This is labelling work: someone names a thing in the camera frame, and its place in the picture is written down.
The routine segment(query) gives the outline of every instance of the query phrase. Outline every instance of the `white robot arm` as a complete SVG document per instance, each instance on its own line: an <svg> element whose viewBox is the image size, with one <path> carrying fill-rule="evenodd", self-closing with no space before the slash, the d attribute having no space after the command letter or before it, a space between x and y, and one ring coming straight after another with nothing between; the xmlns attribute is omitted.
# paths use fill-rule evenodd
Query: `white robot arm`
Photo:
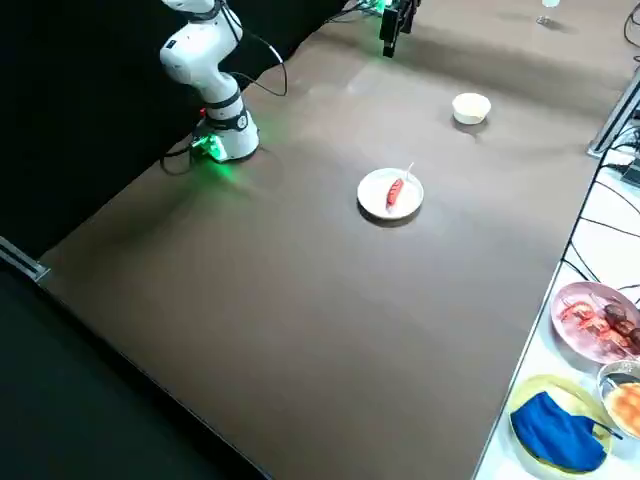
<svg viewBox="0 0 640 480"><path fill-rule="evenodd" d="M162 0L188 23L160 50L169 76L196 88L206 116L196 139L215 160L246 158L258 148L258 129L245 108L238 82L218 69L242 38L238 17L224 0Z"/></svg>

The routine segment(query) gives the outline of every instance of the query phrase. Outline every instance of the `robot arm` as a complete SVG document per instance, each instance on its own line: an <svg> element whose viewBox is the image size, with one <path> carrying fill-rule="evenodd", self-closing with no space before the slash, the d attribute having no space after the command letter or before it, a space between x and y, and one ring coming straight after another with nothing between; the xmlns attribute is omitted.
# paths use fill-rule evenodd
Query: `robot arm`
<svg viewBox="0 0 640 480"><path fill-rule="evenodd" d="M393 57L400 32L411 33L413 17L421 3L422 0L393 0L385 7L380 26L380 40L384 41L382 54L385 57Z"/></svg>
<svg viewBox="0 0 640 480"><path fill-rule="evenodd" d="M194 142L218 161L248 157L258 148L258 129L238 82L219 70L242 38L238 17L223 0L162 1L188 20L164 44L160 60L173 80L196 88L205 103Z"/></svg>

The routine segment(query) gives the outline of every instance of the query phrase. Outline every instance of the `sausage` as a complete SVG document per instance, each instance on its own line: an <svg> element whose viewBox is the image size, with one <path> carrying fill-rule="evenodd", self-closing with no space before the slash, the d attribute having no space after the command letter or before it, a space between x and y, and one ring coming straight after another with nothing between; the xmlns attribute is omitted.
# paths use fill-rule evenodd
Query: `sausage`
<svg viewBox="0 0 640 480"><path fill-rule="evenodd" d="M613 328L620 335L624 337L628 337L633 331L633 329L636 328L636 326L633 324L633 322L630 322L629 320L621 320L615 325L612 325L611 328Z"/></svg>
<svg viewBox="0 0 640 480"><path fill-rule="evenodd" d="M393 182L393 185L391 185L391 188L389 189L389 193L387 193L387 208L391 208L396 204L398 195L400 195L400 191L403 186L404 181L401 178Z"/></svg>
<svg viewBox="0 0 640 480"><path fill-rule="evenodd" d="M640 350L640 328L636 328L629 333L629 340L636 349Z"/></svg>
<svg viewBox="0 0 640 480"><path fill-rule="evenodd" d="M616 323L626 320L627 314L624 311L624 308L622 308L620 305L610 303L609 305L604 307L604 318L607 320L609 325L614 327Z"/></svg>

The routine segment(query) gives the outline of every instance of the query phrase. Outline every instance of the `yellow plate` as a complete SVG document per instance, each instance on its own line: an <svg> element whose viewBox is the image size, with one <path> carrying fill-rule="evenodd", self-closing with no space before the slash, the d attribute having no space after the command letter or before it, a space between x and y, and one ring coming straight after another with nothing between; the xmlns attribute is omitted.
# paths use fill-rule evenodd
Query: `yellow plate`
<svg viewBox="0 0 640 480"><path fill-rule="evenodd" d="M511 424L511 413L518 410L524 405L530 398L534 397L540 392L547 392L551 398L566 412L571 415L584 415L592 418L597 422L604 425L609 425L610 421L604 408L597 403L589 393L582 387L565 378L556 377L555 375L538 375L531 377L524 381L524 383L518 385L511 394L509 401L507 402L507 412L509 413L509 423ZM511 430L513 436L516 439L517 445L526 452L532 460L537 464L536 473L544 472L546 475L554 478L586 478L587 475L593 474L600 470L606 463L611 449L613 448L613 437L603 428L596 425L593 429L593 434L596 440L598 440L604 447L604 451L607 454L605 461L592 472L576 472L572 470L562 469L549 462L539 459L533 455L529 450L520 443L520 439L513 430L513 424L511 424Z"/></svg>

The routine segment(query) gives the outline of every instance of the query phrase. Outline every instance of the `orange food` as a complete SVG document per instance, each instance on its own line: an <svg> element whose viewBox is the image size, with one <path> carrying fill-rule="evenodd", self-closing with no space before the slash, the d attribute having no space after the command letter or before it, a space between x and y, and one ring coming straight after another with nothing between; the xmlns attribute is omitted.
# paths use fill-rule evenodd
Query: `orange food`
<svg viewBox="0 0 640 480"><path fill-rule="evenodd" d="M612 417L625 430L640 437L640 383L625 383L607 397Z"/></svg>

